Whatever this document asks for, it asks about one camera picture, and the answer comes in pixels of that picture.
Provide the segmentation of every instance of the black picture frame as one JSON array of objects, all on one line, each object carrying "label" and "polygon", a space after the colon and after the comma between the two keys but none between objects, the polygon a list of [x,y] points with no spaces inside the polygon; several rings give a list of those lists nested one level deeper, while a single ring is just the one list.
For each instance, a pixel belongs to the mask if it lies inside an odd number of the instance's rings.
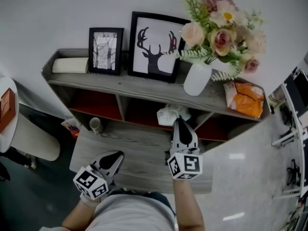
[{"label": "black picture frame", "polygon": [[[150,18],[150,19],[174,22],[174,23],[178,23],[182,25],[185,25],[186,23],[189,23],[190,21],[181,19],[181,18],[168,16],[168,15],[162,15],[162,14],[144,13],[144,12],[136,12],[136,11],[132,12],[131,27],[130,27],[130,40],[129,40],[129,55],[128,55],[128,75],[174,83],[176,80],[177,74],[178,74],[180,59],[175,60],[173,72],[171,76],[164,76],[164,75],[155,74],[155,73],[141,73],[141,72],[136,72],[133,70],[135,38],[136,38],[138,18]],[[180,44],[177,50],[179,51],[183,50],[184,46],[185,46],[185,41],[182,38],[180,38]]]},{"label": "black picture frame", "polygon": [[[115,49],[115,69],[102,69],[93,66],[93,40],[94,33],[96,32],[108,32],[117,33],[116,35],[116,49]],[[89,71],[93,73],[120,75],[121,72],[121,53],[122,53],[122,41],[123,41],[124,28],[116,27],[92,27],[89,29]]]}]

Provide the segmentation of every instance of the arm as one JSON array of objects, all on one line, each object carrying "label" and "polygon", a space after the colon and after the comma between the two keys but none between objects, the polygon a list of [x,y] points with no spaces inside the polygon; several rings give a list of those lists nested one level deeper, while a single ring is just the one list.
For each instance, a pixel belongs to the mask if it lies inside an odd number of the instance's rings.
[{"label": "arm", "polygon": [[62,227],[71,231],[84,231],[91,222],[95,207],[89,207],[79,201],[73,211],[62,222]]},{"label": "arm", "polygon": [[199,205],[188,180],[173,180],[175,209],[179,231],[204,231]]}]

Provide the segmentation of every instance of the flower vase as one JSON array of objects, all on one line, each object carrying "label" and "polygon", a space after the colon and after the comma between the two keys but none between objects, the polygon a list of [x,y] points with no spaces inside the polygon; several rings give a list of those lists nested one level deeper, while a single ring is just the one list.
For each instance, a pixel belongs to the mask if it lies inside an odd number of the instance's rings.
[{"label": "flower vase", "polygon": [[198,96],[210,80],[212,68],[205,63],[193,63],[184,82],[184,90],[191,96]]}]

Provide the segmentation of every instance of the tree photo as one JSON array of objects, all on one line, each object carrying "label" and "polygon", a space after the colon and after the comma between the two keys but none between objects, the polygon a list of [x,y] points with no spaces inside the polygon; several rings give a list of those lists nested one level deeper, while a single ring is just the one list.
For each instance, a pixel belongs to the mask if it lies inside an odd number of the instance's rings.
[{"label": "tree photo", "polygon": [[93,67],[115,70],[117,33],[93,33]]}]

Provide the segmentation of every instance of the brown box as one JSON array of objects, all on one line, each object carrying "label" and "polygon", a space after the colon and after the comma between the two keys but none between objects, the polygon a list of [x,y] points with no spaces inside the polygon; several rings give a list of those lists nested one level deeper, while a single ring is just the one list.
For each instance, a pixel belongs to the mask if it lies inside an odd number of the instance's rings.
[{"label": "brown box", "polygon": [[15,117],[15,93],[8,88],[7,91],[2,95],[0,101],[0,133]]}]

